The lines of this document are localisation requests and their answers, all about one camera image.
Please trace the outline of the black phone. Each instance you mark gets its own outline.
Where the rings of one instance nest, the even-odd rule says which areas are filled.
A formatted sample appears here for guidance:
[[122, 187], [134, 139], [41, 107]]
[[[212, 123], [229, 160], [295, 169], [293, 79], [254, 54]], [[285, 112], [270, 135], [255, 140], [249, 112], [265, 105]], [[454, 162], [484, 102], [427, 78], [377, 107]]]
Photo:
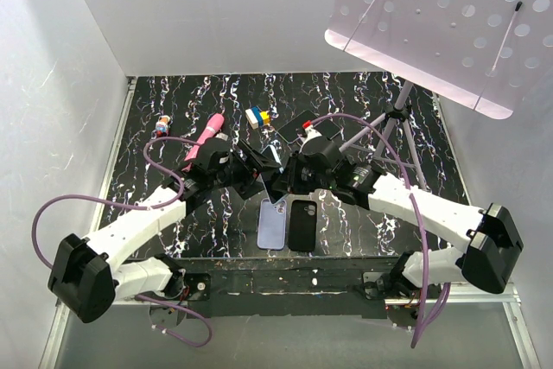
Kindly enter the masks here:
[[312, 111], [303, 111], [299, 115], [294, 116], [283, 127], [277, 130], [277, 134], [287, 144], [292, 144], [299, 139], [300, 133], [303, 130], [303, 125], [308, 121], [313, 121], [318, 118]]

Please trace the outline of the black phone case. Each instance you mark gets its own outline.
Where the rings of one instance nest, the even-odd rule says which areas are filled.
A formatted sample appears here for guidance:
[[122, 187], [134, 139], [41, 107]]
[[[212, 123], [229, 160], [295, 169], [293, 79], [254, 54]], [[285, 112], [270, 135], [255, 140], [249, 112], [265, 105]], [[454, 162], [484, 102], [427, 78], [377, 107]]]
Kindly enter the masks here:
[[315, 250], [317, 204], [311, 200], [294, 200], [289, 218], [288, 247], [292, 251]]

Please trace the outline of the phone from lilac case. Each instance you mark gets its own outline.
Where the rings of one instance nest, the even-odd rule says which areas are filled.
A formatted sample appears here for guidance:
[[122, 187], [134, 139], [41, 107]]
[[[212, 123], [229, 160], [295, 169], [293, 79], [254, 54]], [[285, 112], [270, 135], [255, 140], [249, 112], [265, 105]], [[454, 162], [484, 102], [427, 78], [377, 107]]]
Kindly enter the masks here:
[[315, 126], [315, 129], [330, 140], [340, 135], [340, 127], [330, 119], [323, 120]]

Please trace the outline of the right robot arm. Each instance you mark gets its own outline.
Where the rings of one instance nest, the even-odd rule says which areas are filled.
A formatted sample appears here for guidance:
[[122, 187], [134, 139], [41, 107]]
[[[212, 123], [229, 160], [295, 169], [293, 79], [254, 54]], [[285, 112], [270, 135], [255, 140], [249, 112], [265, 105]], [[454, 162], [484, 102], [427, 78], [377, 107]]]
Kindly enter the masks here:
[[262, 177], [269, 195], [325, 189], [348, 205], [422, 226], [449, 242], [447, 249], [408, 251], [400, 257], [391, 272], [391, 287], [401, 297], [415, 295], [424, 284], [456, 282], [501, 294], [524, 249], [506, 207], [462, 205], [407, 186], [375, 163], [351, 162], [325, 137], [307, 141], [286, 164], [274, 162]]

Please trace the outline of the lilac phone case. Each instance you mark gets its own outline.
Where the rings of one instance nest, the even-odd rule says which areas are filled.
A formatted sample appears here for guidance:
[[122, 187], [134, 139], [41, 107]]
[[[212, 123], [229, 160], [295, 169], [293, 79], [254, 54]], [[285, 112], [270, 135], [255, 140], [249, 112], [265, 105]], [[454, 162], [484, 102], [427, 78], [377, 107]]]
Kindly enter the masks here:
[[284, 248], [287, 204], [281, 200], [272, 204], [263, 199], [257, 224], [257, 247], [262, 250], [280, 251]]

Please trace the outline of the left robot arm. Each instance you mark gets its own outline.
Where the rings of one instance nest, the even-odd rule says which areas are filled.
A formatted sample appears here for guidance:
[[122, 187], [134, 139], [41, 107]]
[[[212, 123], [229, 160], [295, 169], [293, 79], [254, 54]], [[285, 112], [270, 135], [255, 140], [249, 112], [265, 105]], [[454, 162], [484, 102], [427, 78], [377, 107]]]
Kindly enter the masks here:
[[84, 323], [96, 321], [118, 300], [155, 292], [177, 299], [184, 289], [185, 271], [164, 255], [140, 262], [129, 257], [168, 226], [203, 204], [212, 191], [232, 187], [244, 199], [263, 190], [262, 173], [281, 166], [245, 141], [240, 153], [220, 138], [209, 138], [197, 156], [143, 202], [110, 225], [84, 237], [65, 237], [56, 252], [48, 288]]

